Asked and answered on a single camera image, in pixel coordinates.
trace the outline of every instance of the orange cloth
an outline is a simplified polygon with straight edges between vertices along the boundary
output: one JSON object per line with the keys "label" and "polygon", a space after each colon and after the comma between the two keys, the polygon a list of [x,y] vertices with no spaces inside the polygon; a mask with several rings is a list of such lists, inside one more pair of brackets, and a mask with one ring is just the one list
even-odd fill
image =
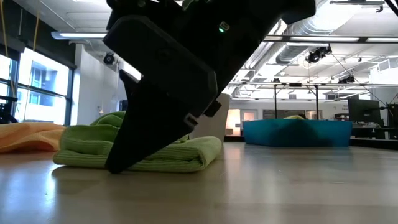
{"label": "orange cloth", "polygon": [[52,123],[14,123],[0,125],[0,153],[57,151],[64,126]]}

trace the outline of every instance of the green towel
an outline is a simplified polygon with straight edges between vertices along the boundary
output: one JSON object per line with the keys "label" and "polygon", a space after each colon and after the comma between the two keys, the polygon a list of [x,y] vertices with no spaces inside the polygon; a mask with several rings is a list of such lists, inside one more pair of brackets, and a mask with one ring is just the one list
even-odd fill
{"label": "green towel", "polygon": [[[90,126],[70,126],[60,140],[60,150],[53,157],[56,164],[104,168],[106,158],[123,121],[124,112],[104,115]],[[202,137],[175,141],[138,162],[129,170],[153,172],[195,172],[203,170],[220,153],[221,141]]]}

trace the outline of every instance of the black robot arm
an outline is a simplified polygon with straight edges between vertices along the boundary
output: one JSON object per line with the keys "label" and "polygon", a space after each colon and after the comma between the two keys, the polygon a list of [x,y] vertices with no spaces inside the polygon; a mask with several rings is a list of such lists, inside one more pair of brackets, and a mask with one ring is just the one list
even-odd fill
{"label": "black robot arm", "polygon": [[106,161],[118,173],[213,116],[215,100],[274,24],[315,13],[315,0],[108,0],[104,43],[143,74],[121,73],[128,107]]}

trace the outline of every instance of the glass window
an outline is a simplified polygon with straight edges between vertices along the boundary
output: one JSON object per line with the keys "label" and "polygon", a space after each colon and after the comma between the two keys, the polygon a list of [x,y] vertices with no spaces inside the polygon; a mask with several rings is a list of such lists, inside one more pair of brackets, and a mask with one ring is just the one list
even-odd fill
{"label": "glass window", "polygon": [[0,78],[10,79],[10,64],[11,59],[0,55]]}
{"label": "glass window", "polygon": [[31,49],[21,54],[18,82],[66,95],[69,68]]}
{"label": "glass window", "polygon": [[65,98],[23,88],[18,88],[17,97],[15,118],[18,122],[49,122],[64,125]]}
{"label": "glass window", "polygon": [[[8,92],[8,85],[0,83],[0,96],[7,96],[7,92]],[[6,101],[0,99],[0,103],[6,103]]]}

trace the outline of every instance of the wooden floor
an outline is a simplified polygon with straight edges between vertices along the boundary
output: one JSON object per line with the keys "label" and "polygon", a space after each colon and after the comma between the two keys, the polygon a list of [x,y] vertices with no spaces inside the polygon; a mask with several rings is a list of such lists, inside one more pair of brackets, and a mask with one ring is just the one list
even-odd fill
{"label": "wooden floor", "polygon": [[0,223],[398,223],[398,152],[226,143],[196,174],[72,169],[0,156]]}

